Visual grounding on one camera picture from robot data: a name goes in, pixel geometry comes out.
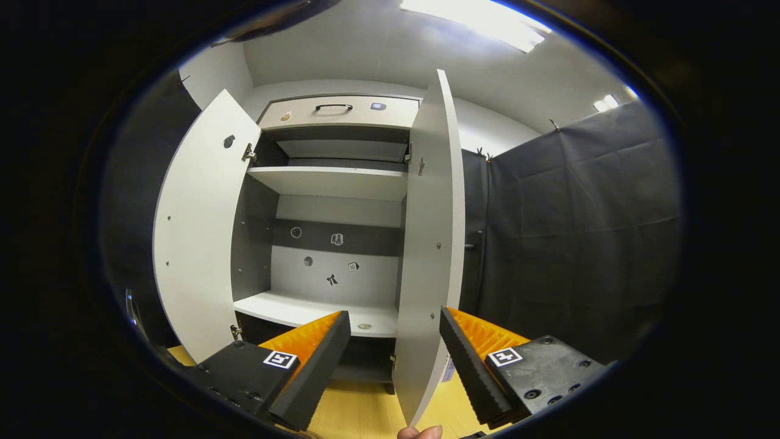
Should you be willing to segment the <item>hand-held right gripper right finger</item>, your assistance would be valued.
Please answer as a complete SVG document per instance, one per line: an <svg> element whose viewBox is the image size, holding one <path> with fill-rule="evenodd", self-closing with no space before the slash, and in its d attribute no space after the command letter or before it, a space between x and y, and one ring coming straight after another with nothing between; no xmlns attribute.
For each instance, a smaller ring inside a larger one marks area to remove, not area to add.
<svg viewBox="0 0 780 439"><path fill-rule="evenodd" d="M565 400L610 369L557 337L527 339L442 307L441 339L479 423L503 427Z"/></svg>

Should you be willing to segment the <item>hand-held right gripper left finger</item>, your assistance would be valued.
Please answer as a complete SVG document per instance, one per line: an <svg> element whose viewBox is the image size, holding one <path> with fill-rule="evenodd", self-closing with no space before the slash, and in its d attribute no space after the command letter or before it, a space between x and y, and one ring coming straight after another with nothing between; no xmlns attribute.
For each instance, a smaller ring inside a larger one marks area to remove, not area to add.
<svg viewBox="0 0 780 439"><path fill-rule="evenodd" d="M307 430L350 336L348 311L332 312L261 344L235 340L184 375L248 416Z"/></svg>

